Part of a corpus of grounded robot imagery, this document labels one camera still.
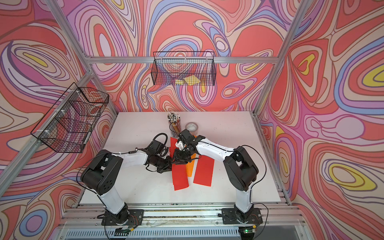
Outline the orange paper sheet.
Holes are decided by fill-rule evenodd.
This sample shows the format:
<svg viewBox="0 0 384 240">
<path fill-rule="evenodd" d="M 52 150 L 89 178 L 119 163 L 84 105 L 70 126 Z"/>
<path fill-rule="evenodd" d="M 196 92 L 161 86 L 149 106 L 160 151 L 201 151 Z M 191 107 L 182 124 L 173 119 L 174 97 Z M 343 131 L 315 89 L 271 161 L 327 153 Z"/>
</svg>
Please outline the orange paper sheet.
<svg viewBox="0 0 384 240">
<path fill-rule="evenodd" d="M 197 157 L 197 154 L 193 154 L 191 156 L 192 161 L 186 165 L 186 173 L 187 176 L 190 178 L 193 175 L 194 170 L 194 164 L 195 164 L 195 158 Z"/>
</svg>

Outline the red paper sheet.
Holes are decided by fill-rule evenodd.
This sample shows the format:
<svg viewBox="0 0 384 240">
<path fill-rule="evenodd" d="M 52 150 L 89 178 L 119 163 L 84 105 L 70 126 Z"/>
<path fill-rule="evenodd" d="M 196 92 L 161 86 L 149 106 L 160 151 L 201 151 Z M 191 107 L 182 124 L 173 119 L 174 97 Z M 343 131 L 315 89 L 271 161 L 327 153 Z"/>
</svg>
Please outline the red paper sheet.
<svg viewBox="0 0 384 240">
<path fill-rule="evenodd" d="M 197 167 L 195 170 L 194 184 L 211 187 L 213 179 L 215 160 L 207 157 L 201 156 L 198 159 Z"/>
<path fill-rule="evenodd" d="M 171 137 L 170 156 L 172 158 L 175 156 L 175 150 L 177 149 L 176 142 L 177 139 Z M 189 187 L 186 165 L 172 164 L 172 181 L 175 191 Z"/>
</svg>

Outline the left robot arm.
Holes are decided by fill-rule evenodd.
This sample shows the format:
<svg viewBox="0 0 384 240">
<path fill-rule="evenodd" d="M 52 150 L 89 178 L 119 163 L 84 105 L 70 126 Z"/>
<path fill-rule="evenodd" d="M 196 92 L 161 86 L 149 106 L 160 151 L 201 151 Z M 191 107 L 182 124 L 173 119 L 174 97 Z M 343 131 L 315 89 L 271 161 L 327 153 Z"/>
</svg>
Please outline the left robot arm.
<svg viewBox="0 0 384 240">
<path fill-rule="evenodd" d="M 106 212 L 126 219 L 126 203 L 115 188 L 115 182 L 121 168 L 134 166 L 154 166 L 157 173 L 171 170 L 169 148 L 153 140 L 146 148 L 135 149 L 126 153 L 112 153 L 101 150 L 81 174 L 80 180 L 87 189 L 97 194 L 104 204 Z"/>
</svg>

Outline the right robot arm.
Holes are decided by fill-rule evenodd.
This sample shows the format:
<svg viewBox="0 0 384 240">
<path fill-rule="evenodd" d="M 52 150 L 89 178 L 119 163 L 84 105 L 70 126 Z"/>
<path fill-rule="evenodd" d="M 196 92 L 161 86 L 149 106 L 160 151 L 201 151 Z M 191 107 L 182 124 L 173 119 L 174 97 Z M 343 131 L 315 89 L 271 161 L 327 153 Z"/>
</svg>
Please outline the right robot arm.
<svg viewBox="0 0 384 240">
<path fill-rule="evenodd" d="M 238 218 L 246 219 L 252 214 L 252 186 L 259 169 L 244 147 L 224 147 L 203 136 L 179 139 L 172 146 L 176 148 L 173 154 L 176 164 L 188 163 L 194 154 L 222 162 L 229 181 L 237 189 L 234 210 Z"/>
</svg>

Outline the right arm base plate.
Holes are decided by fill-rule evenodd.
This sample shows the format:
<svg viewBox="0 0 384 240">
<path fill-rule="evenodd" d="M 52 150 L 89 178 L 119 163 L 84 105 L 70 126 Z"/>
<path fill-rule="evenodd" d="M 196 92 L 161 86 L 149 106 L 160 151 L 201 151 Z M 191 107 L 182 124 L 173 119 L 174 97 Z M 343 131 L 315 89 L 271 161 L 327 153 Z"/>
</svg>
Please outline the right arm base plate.
<svg viewBox="0 0 384 240">
<path fill-rule="evenodd" d="M 245 213 L 237 208 L 225 208 L 218 216 L 222 218 L 225 225 L 252 224 L 259 226 L 264 222 L 259 208 L 251 208 Z"/>
</svg>

